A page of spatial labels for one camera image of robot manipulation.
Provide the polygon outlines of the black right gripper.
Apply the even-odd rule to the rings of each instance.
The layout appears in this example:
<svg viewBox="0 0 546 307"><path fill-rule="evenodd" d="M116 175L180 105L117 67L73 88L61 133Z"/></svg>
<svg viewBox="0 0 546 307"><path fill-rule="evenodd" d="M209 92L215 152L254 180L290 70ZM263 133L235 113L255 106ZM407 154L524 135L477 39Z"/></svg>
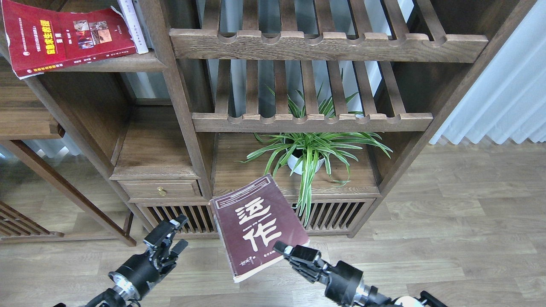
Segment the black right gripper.
<svg viewBox="0 0 546 307"><path fill-rule="evenodd" d="M325 296L338 305L366 305L366 299L361 301L362 295L357 293L363 281L363 271L343 261L332 266L321 259L320 251L306 246L289 246L278 240L273 250L292 261L292 268L307 281L325 284Z"/></svg>

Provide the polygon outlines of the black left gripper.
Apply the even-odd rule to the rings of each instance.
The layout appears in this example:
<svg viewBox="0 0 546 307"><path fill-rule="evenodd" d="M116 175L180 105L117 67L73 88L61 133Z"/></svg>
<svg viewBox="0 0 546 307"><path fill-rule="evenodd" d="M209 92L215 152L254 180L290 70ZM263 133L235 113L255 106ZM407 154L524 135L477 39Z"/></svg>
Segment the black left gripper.
<svg viewBox="0 0 546 307"><path fill-rule="evenodd" d="M161 221L143 240L148 246L144 253L133 255L109 277L115 286L113 291L124 301L141 301L154 286L176 267L179 255L189 243L181 239L170 250L175 233L188 222L180 214L170 221Z"/></svg>

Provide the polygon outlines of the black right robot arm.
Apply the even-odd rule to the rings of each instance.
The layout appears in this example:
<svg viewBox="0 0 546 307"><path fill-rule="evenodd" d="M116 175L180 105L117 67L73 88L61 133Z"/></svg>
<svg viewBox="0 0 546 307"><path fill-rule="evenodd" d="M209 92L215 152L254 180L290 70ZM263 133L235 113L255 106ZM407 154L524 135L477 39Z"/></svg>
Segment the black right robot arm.
<svg viewBox="0 0 546 307"><path fill-rule="evenodd" d="M277 241L273 249L290 263L292 268L311 283L326 285L325 296L342 307L444 307L445 304L427 291L420 298L400 296L390 298L378 292L377 287L365 284L363 272L344 261L335 266L322 259L317 249Z"/></svg>

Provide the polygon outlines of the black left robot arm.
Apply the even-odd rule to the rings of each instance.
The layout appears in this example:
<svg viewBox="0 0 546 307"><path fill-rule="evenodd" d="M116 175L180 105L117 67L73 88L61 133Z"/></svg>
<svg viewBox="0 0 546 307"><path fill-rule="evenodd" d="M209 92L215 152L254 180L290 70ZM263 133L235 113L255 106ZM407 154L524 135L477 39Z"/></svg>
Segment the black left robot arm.
<svg viewBox="0 0 546 307"><path fill-rule="evenodd" d="M95 296L88 307L139 306L145 295L176 267L176 260L188 242L181 239L171 247L175 233L188 222L180 214L170 221L161 221L144 239L148 246L144 253L131 256L108 276L115 285Z"/></svg>

